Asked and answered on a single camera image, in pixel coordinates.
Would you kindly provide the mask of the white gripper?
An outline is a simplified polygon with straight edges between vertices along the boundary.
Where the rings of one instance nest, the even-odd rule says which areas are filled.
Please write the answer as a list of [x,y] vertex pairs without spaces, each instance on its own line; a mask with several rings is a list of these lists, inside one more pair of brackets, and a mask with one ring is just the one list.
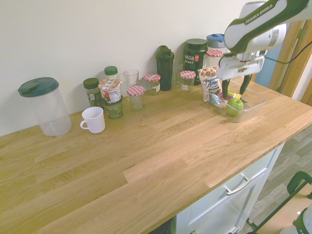
[[228,87],[230,80],[244,76],[239,93],[242,95],[246,91],[251,75],[259,73],[265,61],[264,56],[258,56],[250,61],[240,61],[236,56],[223,57],[219,61],[219,67],[216,72],[216,77],[222,81],[222,97],[228,96]]

